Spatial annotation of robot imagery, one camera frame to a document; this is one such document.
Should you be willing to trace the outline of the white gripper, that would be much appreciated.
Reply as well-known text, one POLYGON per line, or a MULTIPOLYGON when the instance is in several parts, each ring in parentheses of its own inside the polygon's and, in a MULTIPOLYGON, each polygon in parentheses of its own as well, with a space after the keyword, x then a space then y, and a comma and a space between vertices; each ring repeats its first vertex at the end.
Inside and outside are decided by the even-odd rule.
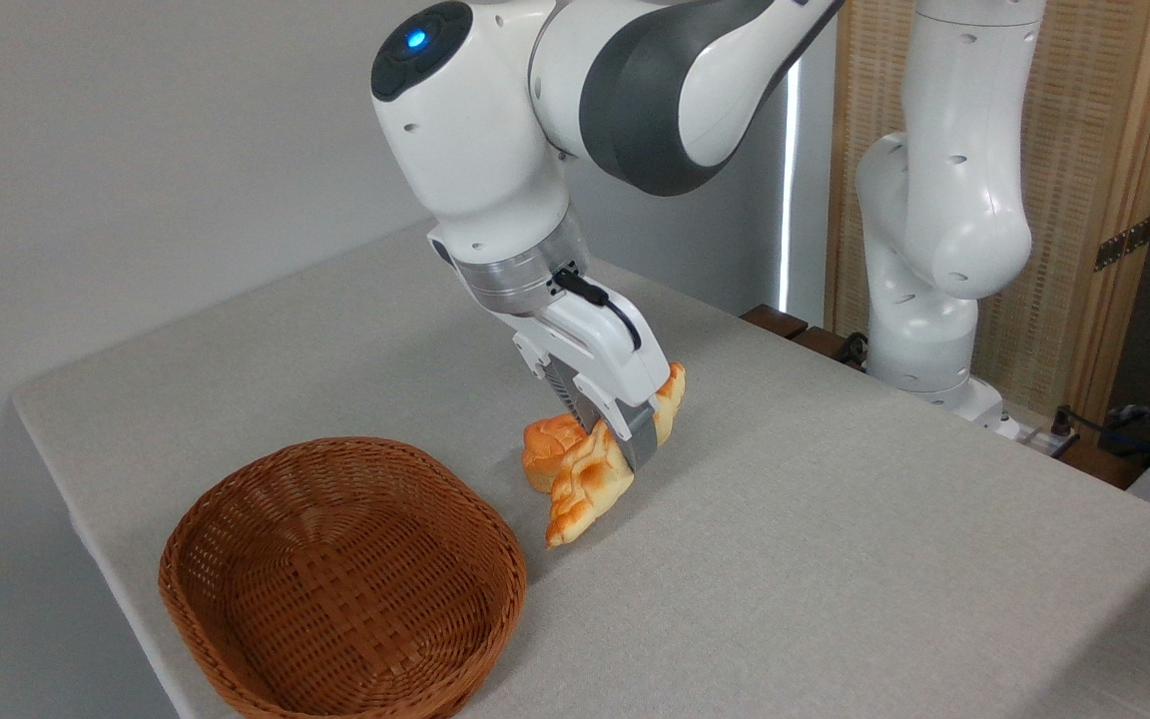
POLYGON ((601 418, 627 465, 641 471, 659 445, 653 396, 670 369, 639 311, 613 291, 606 306, 567 291, 508 324, 526 364, 580 427, 592 433, 601 418))

